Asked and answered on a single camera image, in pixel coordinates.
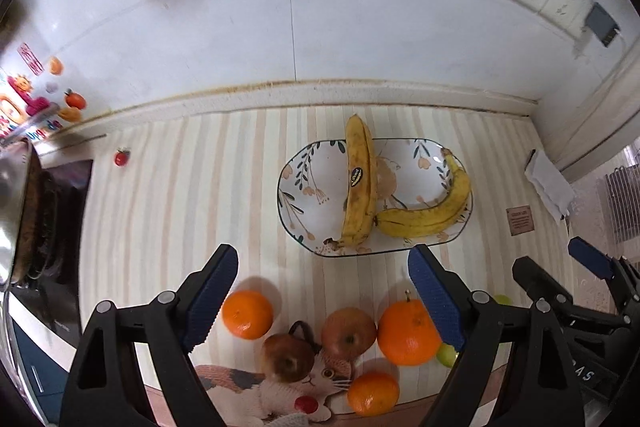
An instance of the small sign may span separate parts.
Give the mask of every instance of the small sign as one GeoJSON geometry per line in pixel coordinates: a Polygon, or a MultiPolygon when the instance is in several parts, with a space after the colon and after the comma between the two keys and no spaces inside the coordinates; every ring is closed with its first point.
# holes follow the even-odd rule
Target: small sign
{"type": "Polygon", "coordinates": [[[27,66],[33,72],[34,75],[40,75],[43,73],[44,68],[36,55],[31,51],[31,48],[27,45],[27,43],[23,42],[20,46],[18,46],[18,53],[22,60],[27,63],[27,66]]]}
{"type": "Polygon", "coordinates": [[[351,187],[355,187],[362,180],[362,167],[356,167],[351,171],[351,187]]]}
{"type": "Polygon", "coordinates": [[[509,220],[511,235],[518,235],[519,233],[534,230],[531,207],[528,205],[507,209],[507,219],[509,220]]]}

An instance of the apple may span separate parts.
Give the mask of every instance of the apple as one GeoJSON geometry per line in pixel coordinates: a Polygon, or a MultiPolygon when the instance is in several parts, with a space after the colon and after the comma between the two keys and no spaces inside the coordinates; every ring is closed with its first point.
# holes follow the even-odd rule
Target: apple
{"type": "Polygon", "coordinates": [[[453,364],[456,363],[456,359],[458,357],[458,353],[456,352],[456,348],[451,346],[450,344],[442,343],[440,345],[440,349],[436,353],[436,358],[438,362],[440,362],[444,367],[448,367],[449,369],[453,367],[453,364]]]}
{"type": "Polygon", "coordinates": [[[342,308],[326,318],[322,326],[322,347],[332,357],[354,360],[376,341],[376,323],[358,308],[342,308]]]}
{"type": "Polygon", "coordinates": [[[314,367],[316,354],[311,345],[288,333],[267,338],[260,351],[260,365],[268,380],[293,383],[302,380],[314,367]]]}
{"type": "Polygon", "coordinates": [[[507,306],[513,306],[513,301],[511,300],[511,298],[508,295],[503,295],[501,293],[494,295],[494,301],[496,301],[498,304],[506,304],[507,306]]]}

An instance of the banana bunch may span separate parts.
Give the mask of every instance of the banana bunch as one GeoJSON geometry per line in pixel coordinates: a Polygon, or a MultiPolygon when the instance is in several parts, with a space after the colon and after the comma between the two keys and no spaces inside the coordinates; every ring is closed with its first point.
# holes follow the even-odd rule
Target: banana bunch
{"type": "Polygon", "coordinates": [[[335,249],[359,245],[369,237],[378,200],[378,166],[373,141],[369,128],[358,115],[347,121],[346,137],[349,187],[342,235],[337,241],[331,238],[325,241],[335,249]]]}
{"type": "Polygon", "coordinates": [[[376,215],[381,232],[392,237],[423,237],[442,232],[452,226],[466,206],[471,182],[449,149],[442,149],[444,161],[451,170],[453,185],[447,197],[429,209],[387,209],[376,215]]]}

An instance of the stainless steel pot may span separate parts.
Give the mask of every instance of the stainless steel pot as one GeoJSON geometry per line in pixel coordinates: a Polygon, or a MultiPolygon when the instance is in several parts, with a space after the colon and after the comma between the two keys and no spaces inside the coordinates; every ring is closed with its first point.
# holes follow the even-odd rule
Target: stainless steel pot
{"type": "Polygon", "coordinates": [[[0,150],[0,288],[22,280],[33,257],[42,167],[30,142],[0,150]]]}

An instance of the cabinet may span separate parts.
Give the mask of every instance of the cabinet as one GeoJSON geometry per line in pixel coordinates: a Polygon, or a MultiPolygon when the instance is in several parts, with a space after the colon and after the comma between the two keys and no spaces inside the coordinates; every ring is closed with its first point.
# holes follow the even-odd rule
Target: cabinet
{"type": "Polygon", "coordinates": [[[42,351],[15,321],[14,333],[22,365],[38,404],[49,422],[58,423],[68,373],[42,351]]]}

